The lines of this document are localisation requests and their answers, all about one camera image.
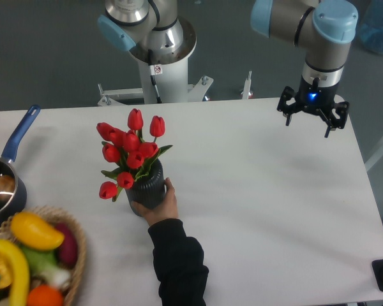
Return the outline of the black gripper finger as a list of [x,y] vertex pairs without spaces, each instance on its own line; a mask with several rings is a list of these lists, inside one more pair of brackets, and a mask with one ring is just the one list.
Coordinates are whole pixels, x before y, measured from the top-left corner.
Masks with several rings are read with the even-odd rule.
[[292,115],[303,111],[303,102],[293,88],[286,86],[280,96],[277,110],[285,117],[285,125],[289,126]]
[[320,118],[327,124],[324,137],[327,138],[331,131],[343,129],[346,125],[350,103],[342,101],[332,102],[330,105],[324,105],[319,108]]

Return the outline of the person's bare hand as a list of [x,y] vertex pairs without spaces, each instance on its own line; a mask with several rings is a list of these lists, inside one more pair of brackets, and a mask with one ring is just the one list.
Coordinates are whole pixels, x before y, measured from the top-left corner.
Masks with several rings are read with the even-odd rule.
[[130,203],[131,207],[145,219],[149,227],[167,219],[179,218],[176,190],[168,177],[165,179],[165,187],[166,193],[163,201],[153,209],[146,208],[136,201]]

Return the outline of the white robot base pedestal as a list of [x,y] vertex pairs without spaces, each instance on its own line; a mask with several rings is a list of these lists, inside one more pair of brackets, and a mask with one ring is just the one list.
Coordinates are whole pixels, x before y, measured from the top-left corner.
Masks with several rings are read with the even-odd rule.
[[207,99],[208,76],[188,82],[188,59],[197,37],[178,15],[177,1],[106,1],[98,28],[108,42],[136,60],[146,104]]

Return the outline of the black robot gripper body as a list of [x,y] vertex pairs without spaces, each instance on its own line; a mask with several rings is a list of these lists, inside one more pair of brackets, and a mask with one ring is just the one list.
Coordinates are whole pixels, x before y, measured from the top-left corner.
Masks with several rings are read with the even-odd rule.
[[301,77],[299,90],[296,94],[296,112],[306,112],[317,114],[319,112],[327,114],[336,108],[334,97],[338,90],[339,83],[328,87],[320,87],[320,81],[313,85],[313,81]]

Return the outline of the black sleeved forearm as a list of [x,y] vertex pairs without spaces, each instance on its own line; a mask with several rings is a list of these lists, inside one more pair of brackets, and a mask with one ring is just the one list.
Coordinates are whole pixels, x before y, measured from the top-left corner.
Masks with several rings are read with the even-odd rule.
[[179,219],[159,221],[148,229],[154,245],[153,266],[163,305],[205,305],[208,267],[199,241],[186,235]]

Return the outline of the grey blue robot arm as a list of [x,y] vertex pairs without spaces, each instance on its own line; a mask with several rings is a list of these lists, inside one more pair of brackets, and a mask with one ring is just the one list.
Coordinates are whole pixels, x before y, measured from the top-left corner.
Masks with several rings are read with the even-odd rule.
[[289,124],[292,115],[304,112],[325,122],[326,135],[343,129],[350,104],[334,100],[352,41],[358,11],[348,1],[255,1],[250,24],[254,31],[306,51],[299,88],[286,86],[277,110]]

